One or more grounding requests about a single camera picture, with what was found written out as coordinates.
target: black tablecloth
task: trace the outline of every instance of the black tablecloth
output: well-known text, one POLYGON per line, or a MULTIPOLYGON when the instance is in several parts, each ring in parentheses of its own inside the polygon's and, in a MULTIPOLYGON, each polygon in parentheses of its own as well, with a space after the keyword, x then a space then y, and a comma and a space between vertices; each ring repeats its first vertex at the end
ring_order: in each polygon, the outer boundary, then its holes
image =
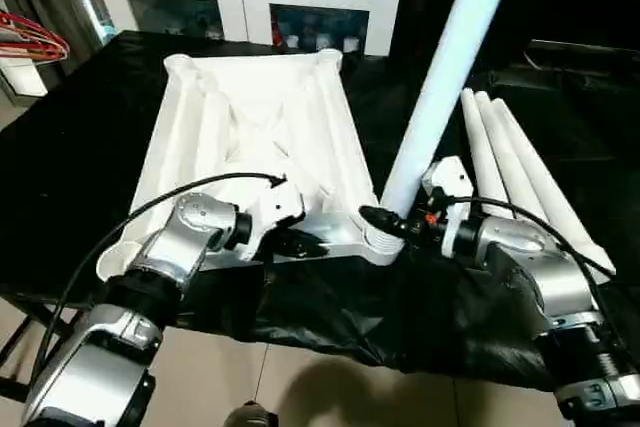
MULTIPOLYGON (((167 79, 162 60, 177 52, 276 53, 245 43, 126 32, 3 130, 0 295, 56 299, 78 261, 126 215, 167 79)), ((424 69, 345 58, 342 75, 380 193, 424 69)), ((476 75, 470 83, 508 101, 621 277, 636 283, 638 91, 610 79, 529 71, 476 75)), ((467 153, 458 112, 440 155, 460 154, 468 165, 467 153)), ((412 249, 389 267, 348 258, 206 272, 197 277, 177 325, 404 371, 549 388, 522 323, 518 293, 505 286, 478 290, 468 275, 487 284, 485 276, 461 273, 435 252, 412 249)), ((73 303, 85 302, 96 285, 91 268, 73 303)), ((611 285, 604 294, 626 343, 640 352, 639 316, 611 285)))

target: white tube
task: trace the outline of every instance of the white tube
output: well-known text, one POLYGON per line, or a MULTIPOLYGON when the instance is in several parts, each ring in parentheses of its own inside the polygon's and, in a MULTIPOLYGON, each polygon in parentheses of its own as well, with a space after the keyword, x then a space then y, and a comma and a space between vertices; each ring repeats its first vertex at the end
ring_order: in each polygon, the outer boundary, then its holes
MULTIPOLYGON (((383 207, 406 216, 413 205, 420 180, 431 164, 499 3, 500 0, 454 1, 387 180, 383 207)), ((367 240, 376 250, 399 250, 401 246, 373 228, 367 232, 367 240)))
MULTIPOLYGON (((473 170, 478 183, 478 192, 484 197, 507 202, 509 200, 507 192, 504 190, 496 159, 493 157, 491 144, 480 117, 480 111, 473 97, 473 91, 464 89, 460 96, 460 101, 462 102, 464 123, 467 128, 467 138, 471 148, 471 159, 473 160, 473 170)), ((500 207, 483 205, 482 210, 490 215, 513 219, 510 210, 500 207)))
POLYGON ((547 220, 529 177, 520 164, 520 160, 509 142, 509 137, 491 105, 491 99, 486 92, 478 92, 476 93, 476 103, 484 128, 487 129, 491 149, 500 168, 509 199, 518 207, 527 209, 542 220, 547 220))
POLYGON ((493 108, 529 177, 551 225, 558 229, 581 254, 615 272, 611 259, 602 247, 593 242, 575 210, 573 210, 573 207, 564 196, 507 104, 502 99, 496 99, 493 101, 493 108))

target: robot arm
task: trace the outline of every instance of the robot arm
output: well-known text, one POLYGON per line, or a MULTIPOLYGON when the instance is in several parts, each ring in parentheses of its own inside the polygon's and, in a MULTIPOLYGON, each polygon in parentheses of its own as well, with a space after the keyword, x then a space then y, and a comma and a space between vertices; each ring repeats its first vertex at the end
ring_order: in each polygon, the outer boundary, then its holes
POLYGON ((110 279, 103 301, 78 323, 32 386, 22 425, 138 427, 155 387, 148 368, 162 332, 207 252, 246 246, 301 220, 300 194, 285 182, 241 213, 202 193, 180 197, 165 227, 153 235, 123 276, 110 279))
MULTIPOLYGON (((464 174, 449 175, 456 169, 444 160, 442 169, 427 173, 427 193, 444 183, 464 192, 464 174), (443 172, 449 181, 434 185, 443 172)), ((437 244, 444 256, 519 277, 527 287, 523 320, 556 384, 564 417, 577 427, 640 425, 640 375, 612 341, 610 326, 576 261, 530 222, 459 208, 449 207, 446 214, 435 210, 416 220, 375 207, 363 206, 360 213, 374 227, 415 245, 437 244)))

